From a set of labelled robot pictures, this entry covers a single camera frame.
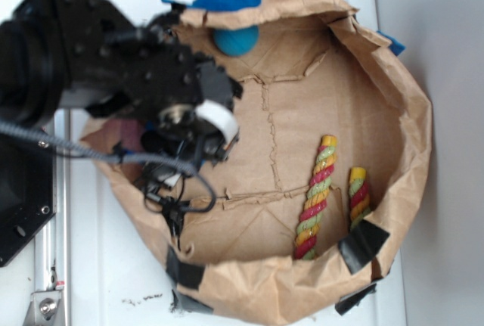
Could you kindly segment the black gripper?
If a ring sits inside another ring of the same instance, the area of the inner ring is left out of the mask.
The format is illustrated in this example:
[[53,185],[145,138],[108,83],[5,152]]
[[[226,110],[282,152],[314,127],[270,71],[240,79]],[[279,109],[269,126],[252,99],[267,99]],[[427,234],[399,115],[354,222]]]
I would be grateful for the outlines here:
[[[177,140],[194,139],[196,117],[203,125],[204,158],[226,161],[239,140],[232,111],[242,85],[213,60],[196,65],[192,50],[172,33],[179,23],[179,13],[168,13],[147,26],[106,33],[103,47],[111,50],[121,77],[107,98],[86,110],[94,118],[150,121]],[[197,106],[202,96],[210,101]]]

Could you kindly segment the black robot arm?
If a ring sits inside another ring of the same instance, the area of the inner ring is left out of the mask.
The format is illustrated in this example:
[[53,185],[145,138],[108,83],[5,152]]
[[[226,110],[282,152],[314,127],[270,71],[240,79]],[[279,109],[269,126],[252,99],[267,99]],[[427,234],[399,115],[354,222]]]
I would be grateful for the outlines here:
[[1,118],[43,126],[58,109],[151,123],[225,160],[241,85],[171,32],[184,7],[136,26],[108,0],[23,0],[1,24]]

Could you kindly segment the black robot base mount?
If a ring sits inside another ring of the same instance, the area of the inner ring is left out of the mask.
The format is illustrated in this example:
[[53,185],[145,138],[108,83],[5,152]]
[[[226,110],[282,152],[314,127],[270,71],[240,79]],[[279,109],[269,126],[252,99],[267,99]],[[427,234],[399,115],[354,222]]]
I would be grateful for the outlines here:
[[1,267],[54,215],[54,175],[48,144],[1,136]]

